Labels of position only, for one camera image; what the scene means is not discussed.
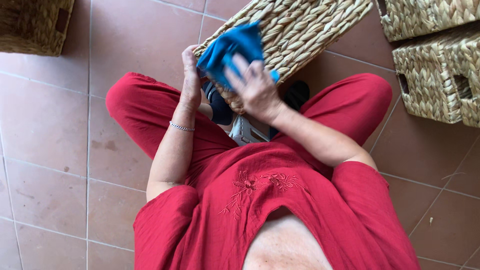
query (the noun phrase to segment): white stool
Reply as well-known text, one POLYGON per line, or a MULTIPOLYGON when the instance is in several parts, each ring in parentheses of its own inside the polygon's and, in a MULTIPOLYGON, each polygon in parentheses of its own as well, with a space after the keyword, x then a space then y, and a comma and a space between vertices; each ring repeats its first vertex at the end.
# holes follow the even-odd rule
POLYGON ((267 136, 250 125, 247 119, 238 115, 233 122, 232 131, 228 134, 239 146, 249 143, 269 142, 267 136))

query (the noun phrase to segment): wicker basket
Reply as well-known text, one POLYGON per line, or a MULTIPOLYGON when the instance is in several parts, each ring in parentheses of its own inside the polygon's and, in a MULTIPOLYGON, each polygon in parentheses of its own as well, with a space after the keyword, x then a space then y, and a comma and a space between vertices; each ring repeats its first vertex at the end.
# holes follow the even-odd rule
POLYGON ((0 51, 59 56, 74 0, 0 0, 0 51))
MULTIPOLYGON (((260 22, 267 69, 276 69, 278 84, 337 41, 370 10, 370 0, 253 0, 196 49, 199 58, 220 34, 237 25, 260 22)), ((243 114, 234 92, 217 87, 231 108, 243 114)))
POLYGON ((375 0, 388 41, 445 30, 480 19, 478 0, 375 0))
POLYGON ((450 29, 393 51, 408 113, 480 127, 480 24, 450 29))

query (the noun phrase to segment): leg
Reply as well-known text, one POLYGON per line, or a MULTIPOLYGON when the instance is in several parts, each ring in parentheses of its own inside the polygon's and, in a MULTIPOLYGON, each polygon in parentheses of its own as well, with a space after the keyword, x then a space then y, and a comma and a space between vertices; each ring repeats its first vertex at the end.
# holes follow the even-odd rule
MULTIPOLYGON (((363 145, 382 121, 391 100, 387 81, 373 74, 357 74, 322 90, 301 107, 300 113, 363 145)), ((285 134, 277 134, 272 141, 288 145, 314 169, 331 176, 331 168, 285 134)))
MULTIPOLYGON (((164 83, 127 73, 108 91, 106 105, 110 116, 153 159, 179 98, 180 92, 164 83)), ((218 125, 197 112, 186 184, 195 181, 195 176, 213 156, 237 146, 218 125)))

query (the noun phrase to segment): red blouse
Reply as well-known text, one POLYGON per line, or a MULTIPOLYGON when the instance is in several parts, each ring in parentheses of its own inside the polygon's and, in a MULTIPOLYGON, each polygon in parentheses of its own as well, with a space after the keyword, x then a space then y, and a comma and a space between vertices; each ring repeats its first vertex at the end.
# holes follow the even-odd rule
POLYGON ((280 206, 303 221, 335 270, 420 269, 388 183, 363 163, 340 164, 329 181, 287 146, 259 143, 215 157, 195 179, 140 210, 135 269, 241 269, 280 206))

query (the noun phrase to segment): blue cloth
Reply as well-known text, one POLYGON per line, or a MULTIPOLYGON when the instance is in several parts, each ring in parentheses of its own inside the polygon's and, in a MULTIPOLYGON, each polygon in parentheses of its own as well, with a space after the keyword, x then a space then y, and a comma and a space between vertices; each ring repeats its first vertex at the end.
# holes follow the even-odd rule
MULTIPOLYGON (((232 89, 223 69, 224 66, 228 66, 241 77, 232 62, 235 53, 244 56, 248 63, 264 60, 259 21, 250 25, 239 25, 220 35, 200 57, 197 67, 206 72, 216 83, 232 89)), ((271 76, 275 82, 278 81, 279 76, 275 70, 271 72, 271 76)))

